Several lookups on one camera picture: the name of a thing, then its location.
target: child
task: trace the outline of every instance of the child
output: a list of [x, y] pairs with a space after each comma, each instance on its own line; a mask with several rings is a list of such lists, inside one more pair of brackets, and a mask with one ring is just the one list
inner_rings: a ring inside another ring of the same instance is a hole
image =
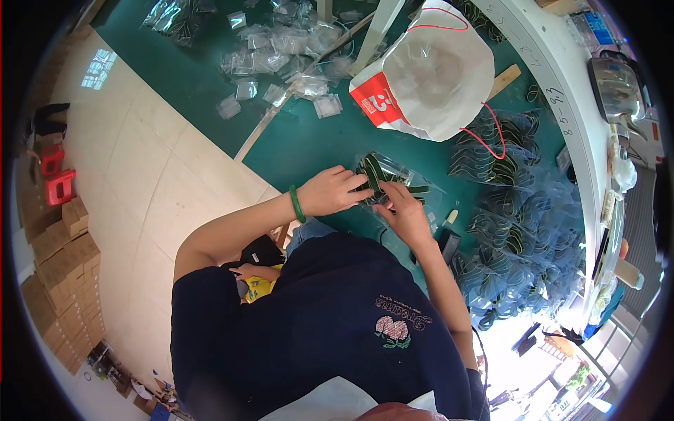
[[238, 261], [222, 267], [236, 274], [241, 304], [250, 304], [272, 292], [283, 263], [285, 257], [281, 250], [270, 236], [263, 235], [241, 251]]
[[281, 274], [281, 267], [283, 265], [269, 267], [250, 263], [244, 263], [240, 267], [231, 267], [229, 270], [238, 274], [237, 281], [244, 281], [248, 285], [248, 291], [241, 299], [241, 304], [244, 302], [250, 304], [261, 296], [271, 294]]

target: qr code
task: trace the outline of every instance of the qr code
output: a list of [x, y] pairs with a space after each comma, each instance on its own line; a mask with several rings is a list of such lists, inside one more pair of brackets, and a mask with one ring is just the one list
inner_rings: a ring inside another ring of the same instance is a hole
[[377, 109], [375, 108], [374, 105], [372, 105], [372, 102], [370, 102], [369, 99], [365, 98], [364, 100], [361, 101], [361, 104], [363, 105], [363, 108], [370, 114], [374, 114], [375, 112], [377, 112]]

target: woman's left hand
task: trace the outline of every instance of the woman's left hand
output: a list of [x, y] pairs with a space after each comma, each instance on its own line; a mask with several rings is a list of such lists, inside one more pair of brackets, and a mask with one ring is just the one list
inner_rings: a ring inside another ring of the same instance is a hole
[[353, 171], [337, 165], [319, 172], [298, 188], [297, 200], [306, 216], [334, 214], [355, 206], [374, 194], [372, 189], [352, 191], [365, 182], [365, 174], [354, 174]]
[[252, 278], [253, 276], [255, 276], [255, 274], [253, 273], [254, 270], [255, 266], [253, 266], [250, 263], [244, 263], [240, 267], [236, 268], [232, 267], [229, 269], [230, 272], [235, 273], [237, 281], [245, 281], [248, 278]]

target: green work table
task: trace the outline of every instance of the green work table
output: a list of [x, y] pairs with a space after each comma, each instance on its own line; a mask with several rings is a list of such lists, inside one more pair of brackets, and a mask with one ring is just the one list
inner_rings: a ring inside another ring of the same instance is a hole
[[[134, 0], [108, 1], [92, 22], [96, 31], [112, 49], [173, 108], [215, 143], [222, 151], [234, 157], [248, 135], [270, 107], [262, 100], [270, 83], [284, 86], [277, 75], [256, 75], [259, 80], [256, 98], [241, 102], [242, 111], [228, 121], [223, 121], [215, 106], [235, 91], [230, 79], [220, 74], [220, 55], [234, 49], [239, 42], [235, 31], [229, 27], [226, 15], [243, 10], [247, 24], [270, 24], [271, 6], [261, 0], [254, 9], [243, 7], [242, 1], [216, 1], [218, 13], [208, 22], [193, 47], [176, 46], [142, 22], [155, 0], [144, 3]], [[391, 44], [410, 23], [408, 15], [418, 5], [409, 5], [396, 18], [388, 32]], [[335, 2], [335, 15], [339, 11], [357, 9], [364, 15], [375, 5], [360, 1]], [[535, 80], [520, 56], [508, 41], [491, 41], [486, 31], [478, 33], [493, 51], [495, 73], [500, 74], [512, 64], [517, 64], [522, 75], [489, 101], [492, 109], [524, 112], [541, 108], [541, 103], [527, 102], [527, 90]], [[356, 52], [365, 35], [362, 29], [354, 39]], [[472, 247], [473, 239], [464, 231], [471, 216], [481, 185], [449, 177], [448, 158], [451, 139], [444, 142], [427, 141], [405, 133], [375, 128], [362, 113], [348, 93], [348, 80], [342, 80], [330, 92], [339, 95], [341, 114], [318, 119], [313, 103], [291, 98], [266, 127], [243, 159], [253, 171], [279, 191], [288, 191], [290, 185], [300, 186], [317, 172], [338, 164], [354, 168], [357, 158], [376, 151], [423, 174], [445, 194], [433, 212], [438, 227], [453, 209], [459, 211], [454, 224], [445, 223], [462, 236], [461, 249]], [[564, 146], [564, 139], [554, 116], [547, 110], [539, 112], [541, 124], [536, 140], [541, 150], [541, 162], [554, 162]], [[368, 209], [358, 206], [348, 211], [321, 218], [335, 229], [352, 232], [380, 240], [409, 268], [415, 280], [425, 289], [423, 274], [410, 260], [409, 249], [386, 230]]]

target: white tiled floor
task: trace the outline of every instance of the white tiled floor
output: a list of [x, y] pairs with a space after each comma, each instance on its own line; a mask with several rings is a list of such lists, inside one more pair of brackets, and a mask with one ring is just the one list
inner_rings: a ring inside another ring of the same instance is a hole
[[102, 252], [106, 339], [146, 385], [171, 373], [173, 259], [181, 242], [217, 216], [279, 194], [233, 161], [131, 70], [121, 57], [101, 89], [81, 86], [98, 49], [75, 45], [52, 102], [70, 102], [64, 168], [90, 212]]

